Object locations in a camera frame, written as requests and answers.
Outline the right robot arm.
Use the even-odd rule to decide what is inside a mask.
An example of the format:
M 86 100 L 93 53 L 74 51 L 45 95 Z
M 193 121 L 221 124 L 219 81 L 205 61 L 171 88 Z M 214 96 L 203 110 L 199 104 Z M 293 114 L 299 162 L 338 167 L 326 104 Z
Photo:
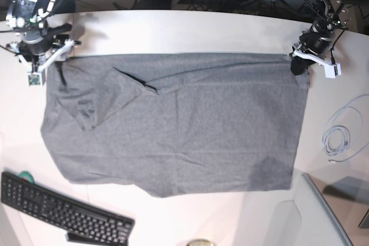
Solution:
M 32 71 L 46 63 L 65 61 L 80 42 L 70 38 L 71 24 L 51 27 L 48 19 L 56 14 L 74 13 L 75 0 L 11 0 L 6 15 L 10 33 L 20 37 L 1 49 L 30 63 Z

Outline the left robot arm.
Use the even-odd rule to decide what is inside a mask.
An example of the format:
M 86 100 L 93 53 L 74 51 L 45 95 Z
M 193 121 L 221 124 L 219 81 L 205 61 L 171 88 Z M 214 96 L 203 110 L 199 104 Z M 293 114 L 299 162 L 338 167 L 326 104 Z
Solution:
M 286 9 L 293 8 L 284 0 L 278 0 Z M 292 46 L 291 72 L 294 75 L 302 75 L 309 66 L 318 64 L 323 67 L 325 77 L 334 79 L 342 74 L 341 64 L 336 62 L 334 48 L 339 40 L 335 32 L 347 30 L 340 13 L 343 9 L 335 9 L 331 0 L 303 0 L 311 9 L 315 19 L 307 31 L 302 32 L 299 41 Z

